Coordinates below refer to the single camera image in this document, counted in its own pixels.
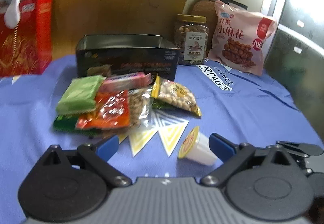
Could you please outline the nut jar with gold lid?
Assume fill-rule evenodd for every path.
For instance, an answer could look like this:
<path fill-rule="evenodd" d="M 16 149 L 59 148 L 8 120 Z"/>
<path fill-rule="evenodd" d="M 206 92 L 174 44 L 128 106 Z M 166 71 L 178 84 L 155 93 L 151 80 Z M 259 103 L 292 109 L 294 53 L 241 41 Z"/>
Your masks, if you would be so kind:
<path fill-rule="evenodd" d="M 202 65 L 206 58 L 209 28 L 203 16 L 178 14 L 175 21 L 174 44 L 180 48 L 178 63 Z"/>

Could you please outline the jelly cup yellow lid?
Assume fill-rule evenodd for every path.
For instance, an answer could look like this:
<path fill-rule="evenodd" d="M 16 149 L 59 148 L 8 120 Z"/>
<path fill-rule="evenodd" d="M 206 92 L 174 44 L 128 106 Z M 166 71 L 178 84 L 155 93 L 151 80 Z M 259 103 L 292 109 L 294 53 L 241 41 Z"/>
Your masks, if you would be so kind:
<path fill-rule="evenodd" d="M 217 156 L 210 150 L 209 138 L 196 126 L 187 135 L 178 152 L 178 159 L 188 159 L 201 165 L 212 166 Z"/>

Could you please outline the light green snack packet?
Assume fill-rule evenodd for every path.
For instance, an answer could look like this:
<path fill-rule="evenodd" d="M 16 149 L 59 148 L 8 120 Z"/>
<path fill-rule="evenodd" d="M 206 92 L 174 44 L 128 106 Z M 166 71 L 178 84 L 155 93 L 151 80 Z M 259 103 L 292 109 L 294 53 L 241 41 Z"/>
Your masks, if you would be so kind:
<path fill-rule="evenodd" d="M 73 79 L 59 100 L 56 112 L 59 115 L 68 115 L 94 111 L 94 98 L 104 80 L 101 75 Z"/>

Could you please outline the dark green snack packet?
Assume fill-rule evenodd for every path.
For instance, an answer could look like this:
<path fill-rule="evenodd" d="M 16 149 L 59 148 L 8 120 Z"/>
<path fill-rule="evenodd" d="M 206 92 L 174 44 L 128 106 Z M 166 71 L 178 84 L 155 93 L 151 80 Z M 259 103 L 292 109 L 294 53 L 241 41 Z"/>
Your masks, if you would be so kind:
<path fill-rule="evenodd" d="M 78 119 L 78 115 L 58 115 L 53 122 L 53 129 L 64 133 L 87 135 L 90 138 L 102 135 L 100 129 L 77 129 L 76 123 Z"/>

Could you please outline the yellow peanut packet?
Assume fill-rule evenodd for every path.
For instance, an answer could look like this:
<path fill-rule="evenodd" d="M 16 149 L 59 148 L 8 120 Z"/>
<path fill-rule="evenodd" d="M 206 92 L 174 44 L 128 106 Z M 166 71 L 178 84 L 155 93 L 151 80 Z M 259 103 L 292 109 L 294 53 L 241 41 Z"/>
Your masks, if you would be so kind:
<path fill-rule="evenodd" d="M 194 94 L 180 83 L 156 76 L 151 97 L 198 117 L 202 116 Z"/>

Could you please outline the pink snack bar packet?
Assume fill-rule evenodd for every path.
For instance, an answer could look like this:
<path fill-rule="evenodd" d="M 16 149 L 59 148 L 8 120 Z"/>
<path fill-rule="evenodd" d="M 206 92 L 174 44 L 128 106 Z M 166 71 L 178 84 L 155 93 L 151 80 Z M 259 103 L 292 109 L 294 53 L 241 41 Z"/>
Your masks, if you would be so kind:
<path fill-rule="evenodd" d="M 138 89 L 146 87 L 150 83 L 151 73 L 129 73 L 105 79 L 99 88 L 99 92 L 118 92 L 123 90 Z"/>

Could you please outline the red orange snack packet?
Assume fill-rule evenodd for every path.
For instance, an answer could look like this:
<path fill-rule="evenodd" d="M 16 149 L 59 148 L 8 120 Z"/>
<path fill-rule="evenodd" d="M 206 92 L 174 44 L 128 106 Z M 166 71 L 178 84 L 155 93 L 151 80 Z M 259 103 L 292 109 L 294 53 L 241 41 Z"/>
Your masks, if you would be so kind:
<path fill-rule="evenodd" d="M 128 91 L 98 92 L 95 97 L 96 110 L 81 114 L 75 128 L 80 130 L 121 129 L 130 125 Z"/>

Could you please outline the black tin box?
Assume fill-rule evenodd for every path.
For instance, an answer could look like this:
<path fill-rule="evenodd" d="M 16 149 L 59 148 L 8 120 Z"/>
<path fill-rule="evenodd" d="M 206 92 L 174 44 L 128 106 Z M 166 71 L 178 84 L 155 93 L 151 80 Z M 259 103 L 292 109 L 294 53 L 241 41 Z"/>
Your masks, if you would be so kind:
<path fill-rule="evenodd" d="M 152 34 L 93 34 L 76 46 L 77 74 L 114 76 L 144 72 L 174 80 L 180 48 Z"/>

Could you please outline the round wooden cutting board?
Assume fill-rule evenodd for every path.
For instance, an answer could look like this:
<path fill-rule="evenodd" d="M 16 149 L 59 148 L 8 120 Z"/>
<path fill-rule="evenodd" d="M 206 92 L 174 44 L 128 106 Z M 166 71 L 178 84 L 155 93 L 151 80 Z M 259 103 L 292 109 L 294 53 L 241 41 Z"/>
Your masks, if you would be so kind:
<path fill-rule="evenodd" d="M 206 18 L 210 38 L 213 37 L 218 22 L 214 3 L 214 0 L 196 0 L 188 9 L 190 15 L 203 16 Z"/>

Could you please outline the pink snack bag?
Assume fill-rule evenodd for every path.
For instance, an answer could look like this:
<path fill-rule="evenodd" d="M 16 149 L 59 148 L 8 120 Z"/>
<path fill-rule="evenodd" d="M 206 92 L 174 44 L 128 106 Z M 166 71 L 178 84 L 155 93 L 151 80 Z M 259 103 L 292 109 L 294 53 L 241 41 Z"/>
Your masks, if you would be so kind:
<path fill-rule="evenodd" d="M 277 22 L 271 16 L 237 9 L 215 1 L 218 18 L 208 59 L 241 72 L 262 75 L 263 44 L 274 33 Z"/>

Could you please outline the red gift bag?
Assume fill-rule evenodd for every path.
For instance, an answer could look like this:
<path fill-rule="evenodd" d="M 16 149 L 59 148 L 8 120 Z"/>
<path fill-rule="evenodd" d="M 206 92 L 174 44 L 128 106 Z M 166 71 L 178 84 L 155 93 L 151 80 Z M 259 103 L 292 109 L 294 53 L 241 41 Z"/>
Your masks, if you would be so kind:
<path fill-rule="evenodd" d="M 52 0 L 24 0 L 21 19 L 8 29 L 1 14 L 1 77 L 41 74 L 52 61 Z"/>

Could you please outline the clear nut packet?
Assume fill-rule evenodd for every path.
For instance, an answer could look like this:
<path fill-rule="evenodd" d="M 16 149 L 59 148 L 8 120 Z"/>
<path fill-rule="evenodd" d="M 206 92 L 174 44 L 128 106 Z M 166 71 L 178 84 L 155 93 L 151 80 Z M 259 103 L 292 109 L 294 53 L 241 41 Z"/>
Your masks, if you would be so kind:
<path fill-rule="evenodd" d="M 148 124 L 153 104 L 151 91 L 151 86 L 128 91 L 127 97 L 130 109 L 130 129 L 135 129 L 141 125 Z"/>

